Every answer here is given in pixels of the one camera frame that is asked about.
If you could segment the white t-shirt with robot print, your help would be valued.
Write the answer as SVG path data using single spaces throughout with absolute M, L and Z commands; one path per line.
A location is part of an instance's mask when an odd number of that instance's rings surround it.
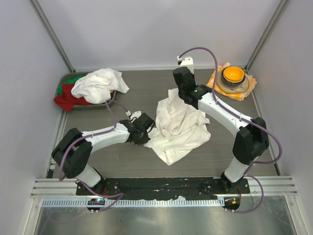
M 167 165 L 176 163 L 211 138 L 206 114 L 185 104 L 177 88 L 169 90 L 168 97 L 158 102 L 155 123 L 144 146 Z

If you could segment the yellow checkered cloth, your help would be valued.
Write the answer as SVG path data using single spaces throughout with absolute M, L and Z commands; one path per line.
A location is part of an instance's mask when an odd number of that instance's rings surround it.
M 230 64 L 228 62 L 226 62 L 223 66 L 218 66 L 218 77 L 215 85 L 215 91 L 234 100 L 243 101 L 253 91 L 257 81 L 252 75 L 245 73 L 243 83 L 238 86 L 230 87 L 229 85 L 222 83 L 222 71 L 229 66 Z

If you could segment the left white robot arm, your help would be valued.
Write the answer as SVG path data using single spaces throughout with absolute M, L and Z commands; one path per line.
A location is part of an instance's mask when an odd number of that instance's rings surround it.
M 150 140 L 148 134 L 154 125 L 155 121 L 146 113 L 137 111 L 111 127 L 89 132 L 72 128 L 53 149 L 51 156 L 62 177 L 79 181 L 77 192 L 80 195 L 103 195 L 106 182 L 95 168 L 88 165 L 90 155 L 114 144 L 133 142 L 144 145 Z

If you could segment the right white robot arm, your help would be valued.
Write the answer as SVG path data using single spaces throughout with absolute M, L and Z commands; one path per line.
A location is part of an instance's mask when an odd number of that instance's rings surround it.
M 212 89 L 197 85 L 194 75 L 187 67 L 173 70 L 173 77 L 178 86 L 179 97 L 184 103 L 208 114 L 235 137 L 232 148 L 234 157 L 221 174 L 222 190 L 233 193 L 248 167 L 268 149 L 265 121 L 260 117 L 252 119 L 243 115 L 222 100 L 214 98 Z

